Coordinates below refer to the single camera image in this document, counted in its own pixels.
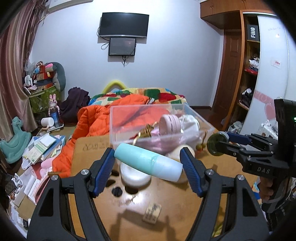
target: white bottle cap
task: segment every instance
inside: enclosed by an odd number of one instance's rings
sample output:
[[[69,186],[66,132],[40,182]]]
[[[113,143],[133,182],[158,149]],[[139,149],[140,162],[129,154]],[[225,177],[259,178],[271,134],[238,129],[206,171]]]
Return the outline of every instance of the white bottle cap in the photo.
[[[140,172],[124,163],[120,165],[120,174],[123,181],[130,187],[139,188],[147,185],[151,176]]]

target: wall-mounted monitor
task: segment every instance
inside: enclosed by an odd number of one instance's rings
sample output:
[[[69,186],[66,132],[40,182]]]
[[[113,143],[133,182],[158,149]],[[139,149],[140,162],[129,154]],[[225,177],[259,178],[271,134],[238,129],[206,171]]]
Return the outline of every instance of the wall-mounted monitor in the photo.
[[[110,56],[135,56],[136,39],[111,37],[109,43]]]
[[[104,12],[99,29],[100,37],[146,38],[149,15],[125,12]]]

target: dark purple cloth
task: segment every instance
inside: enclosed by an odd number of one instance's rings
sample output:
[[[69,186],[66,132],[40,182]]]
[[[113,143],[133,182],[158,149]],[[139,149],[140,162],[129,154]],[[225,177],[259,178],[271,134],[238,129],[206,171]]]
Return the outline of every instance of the dark purple cloth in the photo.
[[[67,99],[61,103],[59,113],[64,123],[77,123],[78,111],[87,106],[90,101],[88,92],[80,88],[74,87],[68,91]]]

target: notebook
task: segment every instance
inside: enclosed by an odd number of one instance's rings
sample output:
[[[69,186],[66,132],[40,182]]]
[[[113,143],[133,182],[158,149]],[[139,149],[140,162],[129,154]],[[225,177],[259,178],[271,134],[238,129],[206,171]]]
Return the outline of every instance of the notebook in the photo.
[[[46,135],[40,140],[40,142],[48,148],[55,142],[55,138],[50,135]]]
[[[41,160],[44,161],[46,158],[51,157],[52,153],[57,149],[58,146],[62,144],[62,141],[56,137],[52,137],[55,139],[54,143],[43,153]]]

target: gray cushion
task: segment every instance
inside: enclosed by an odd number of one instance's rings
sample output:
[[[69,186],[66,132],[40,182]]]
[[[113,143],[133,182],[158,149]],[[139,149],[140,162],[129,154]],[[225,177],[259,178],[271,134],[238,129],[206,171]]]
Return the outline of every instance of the gray cushion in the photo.
[[[54,77],[52,78],[52,82],[58,91],[63,91],[66,86],[66,76],[64,67],[58,62],[49,62],[45,65],[48,64],[53,64],[54,66],[56,66],[57,69]]]

